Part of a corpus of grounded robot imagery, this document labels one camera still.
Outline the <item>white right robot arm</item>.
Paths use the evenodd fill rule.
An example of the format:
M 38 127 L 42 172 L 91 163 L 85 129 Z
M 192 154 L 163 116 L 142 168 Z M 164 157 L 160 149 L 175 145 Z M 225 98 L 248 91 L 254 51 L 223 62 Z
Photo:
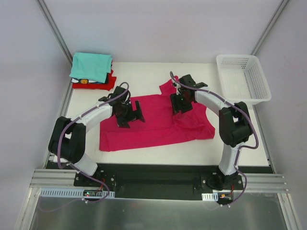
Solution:
M 196 83 L 191 75 L 179 80 L 170 72 L 176 92 L 170 99 L 173 114 L 185 113 L 193 109 L 193 103 L 202 104 L 214 112 L 219 119 L 219 136 L 224 143 L 222 158 L 216 173 L 206 180 L 206 185 L 214 190 L 227 189 L 238 176 L 238 159 L 241 149 L 254 134 L 247 105 L 244 102 L 230 103 L 212 92 L 208 85 Z

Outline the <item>crimson pink t shirt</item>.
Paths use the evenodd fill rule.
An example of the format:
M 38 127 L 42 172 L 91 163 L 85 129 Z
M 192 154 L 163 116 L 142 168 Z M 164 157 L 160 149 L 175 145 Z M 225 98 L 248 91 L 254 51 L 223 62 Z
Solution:
M 192 110 L 173 114 L 170 95 L 176 92 L 172 81 L 160 85 L 160 94 L 132 97 L 139 101 L 145 121 L 133 121 L 129 128 L 118 127 L 113 116 L 100 123 L 100 151 L 118 151 L 212 139 L 215 128 L 206 115 L 206 107 L 193 103 Z

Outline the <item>white plastic basket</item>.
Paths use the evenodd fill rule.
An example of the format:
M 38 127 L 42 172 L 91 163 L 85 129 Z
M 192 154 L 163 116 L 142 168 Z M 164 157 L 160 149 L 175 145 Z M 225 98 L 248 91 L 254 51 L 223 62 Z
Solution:
M 271 100 L 272 95 L 261 63 L 253 55 L 218 55 L 216 57 L 221 91 L 225 99 L 256 105 Z

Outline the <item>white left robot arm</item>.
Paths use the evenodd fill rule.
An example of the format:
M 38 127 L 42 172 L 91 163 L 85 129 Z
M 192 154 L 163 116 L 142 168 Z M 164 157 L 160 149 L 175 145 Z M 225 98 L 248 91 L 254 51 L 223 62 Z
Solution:
M 119 86 L 75 118 L 59 117 L 48 144 L 48 151 L 57 156 L 58 166 L 61 167 L 60 160 L 64 159 L 85 174 L 84 179 L 90 186 L 99 185 L 102 176 L 97 172 L 98 165 L 85 153 L 86 134 L 113 116 L 122 128 L 130 128 L 132 121 L 145 122 L 140 102 L 136 100 L 133 108 L 130 91 Z

